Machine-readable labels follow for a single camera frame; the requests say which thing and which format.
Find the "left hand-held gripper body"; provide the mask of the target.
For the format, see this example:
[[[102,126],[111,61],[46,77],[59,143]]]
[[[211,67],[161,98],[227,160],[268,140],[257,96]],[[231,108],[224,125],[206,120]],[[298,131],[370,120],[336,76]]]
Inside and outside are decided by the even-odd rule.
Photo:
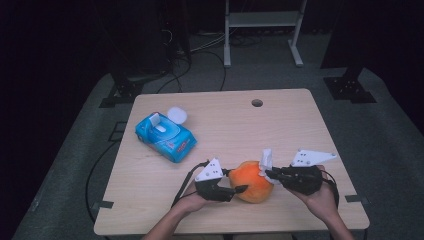
[[[224,173],[218,159],[213,158],[206,167],[195,177],[197,193],[205,200],[230,201],[235,190],[219,186]]]

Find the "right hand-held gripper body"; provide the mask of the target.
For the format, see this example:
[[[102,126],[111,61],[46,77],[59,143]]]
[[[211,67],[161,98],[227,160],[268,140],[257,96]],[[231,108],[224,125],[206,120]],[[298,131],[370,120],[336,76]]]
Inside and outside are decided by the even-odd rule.
[[[311,195],[322,185],[323,177],[319,164],[335,159],[334,153],[300,149],[288,167],[282,167],[280,182],[289,190]]]

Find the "orange plush toy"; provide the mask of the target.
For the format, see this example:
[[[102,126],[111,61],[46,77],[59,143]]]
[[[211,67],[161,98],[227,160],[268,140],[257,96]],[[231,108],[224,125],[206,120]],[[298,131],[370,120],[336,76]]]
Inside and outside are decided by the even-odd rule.
[[[228,178],[232,188],[247,185],[246,190],[243,193],[238,193],[237,197],[253,204],[262,203],[267,200],[274,187],[264,176],[260,175],[258,161],[245,161],[241,163],[237,168],[229,172]]]

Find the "white wet wipe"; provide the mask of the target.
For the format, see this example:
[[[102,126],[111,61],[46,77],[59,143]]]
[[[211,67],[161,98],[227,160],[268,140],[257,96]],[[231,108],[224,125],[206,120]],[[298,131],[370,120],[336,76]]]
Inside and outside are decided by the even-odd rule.
[[[272,167],[273,167],[272,150],[271,149],[264,149],[262,151],[262,158],[259,161],[259,175],[261,177],[264,177],[269,183],[271,183],[273,185],[279,184],[278,180],[271,179],[266,174],[266,171],[271,170]]]

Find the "blue wet wipe pack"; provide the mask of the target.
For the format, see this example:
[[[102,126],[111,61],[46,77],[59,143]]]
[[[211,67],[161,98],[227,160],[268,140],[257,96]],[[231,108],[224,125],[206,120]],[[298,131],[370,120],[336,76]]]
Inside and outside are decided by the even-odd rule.
[[[135,126],[137,137],[173,163],[181,162],[197,144],[190,130],[154,112]]]

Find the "person's left hand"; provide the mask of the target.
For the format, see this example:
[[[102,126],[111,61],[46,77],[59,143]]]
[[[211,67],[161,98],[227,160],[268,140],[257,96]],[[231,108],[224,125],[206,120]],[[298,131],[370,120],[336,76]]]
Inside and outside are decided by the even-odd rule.
[[[206,205],[207,201],[196,190],[195,184],[190,183],[183,196],[175,204],[175,208],[184,214],[196,212]]]

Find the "person's right hand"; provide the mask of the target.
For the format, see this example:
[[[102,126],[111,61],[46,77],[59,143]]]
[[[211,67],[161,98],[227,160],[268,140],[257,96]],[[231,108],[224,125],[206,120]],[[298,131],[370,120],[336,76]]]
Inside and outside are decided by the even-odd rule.
[[[322,183],[320,189],[317,192],[311,195],[304,195],[302,193],[290,190],[290,193],[298,197],[315,217],[327,223],[331,220],[334,220],[338,216],[338,210],[336,207],[332,188],[326,182],[328,177],[325,173],[325,167],[318,165],[318,169],[320,170],[325,181]]]

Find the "black tape strip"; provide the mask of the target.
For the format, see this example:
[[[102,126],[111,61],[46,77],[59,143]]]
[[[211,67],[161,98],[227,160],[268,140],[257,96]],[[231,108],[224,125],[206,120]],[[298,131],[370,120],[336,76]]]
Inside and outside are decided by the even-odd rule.
[[[114,202],[102,200],[99,202],[94,202],[91,206],[91,209],[93,210],[99,210],[100,208],[112,209],[113,205],[114,205]]]
[[[370,203],[367,197],[361,195],[346,195],[345,199],[348,203],[360,202],[363,205],[367,205]]]

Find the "white round lid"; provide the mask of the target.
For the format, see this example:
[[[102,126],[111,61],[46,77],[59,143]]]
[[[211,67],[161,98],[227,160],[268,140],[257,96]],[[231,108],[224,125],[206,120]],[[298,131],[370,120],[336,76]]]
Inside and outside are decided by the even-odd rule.
[[[188,115],[182,108],[171,107],[167,111],[167,117],[176,124],[183,124],[187,120]]]

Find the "white metal stand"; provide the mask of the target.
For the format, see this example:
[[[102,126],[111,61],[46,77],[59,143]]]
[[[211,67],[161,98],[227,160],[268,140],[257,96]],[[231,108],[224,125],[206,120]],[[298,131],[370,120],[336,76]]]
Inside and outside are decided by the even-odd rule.
[[[224,19],[224,47],[223,65],[231,66],[230,30],[236,28],[263,28],[263,27],[293,27],[294,33],[288,40],[288,46],[297,67],[304,65],[297,48],[303,18],[308,0],[301,0],[297,11],[278,12],[231,12],[230,0],[225,0]]]

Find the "black stand with base plate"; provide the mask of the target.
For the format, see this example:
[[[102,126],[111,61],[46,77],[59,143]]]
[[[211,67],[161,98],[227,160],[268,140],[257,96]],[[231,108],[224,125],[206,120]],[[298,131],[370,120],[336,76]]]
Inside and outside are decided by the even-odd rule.
[[[113,86],[109,94],[101,101],[100,108],[112,108],[117,104],[133,103],[141,93],[144,82],[142,74],[134,67],[109,65]]]
[[[359,82],[365,67],[367,36],[364,18],[360,13],[361,0],[342,0],[340,12],[321,64],[322,68],[341,68],[342,76],[325,77],[324,82],[335,100],[352,103],[375,103],[370,92]]]

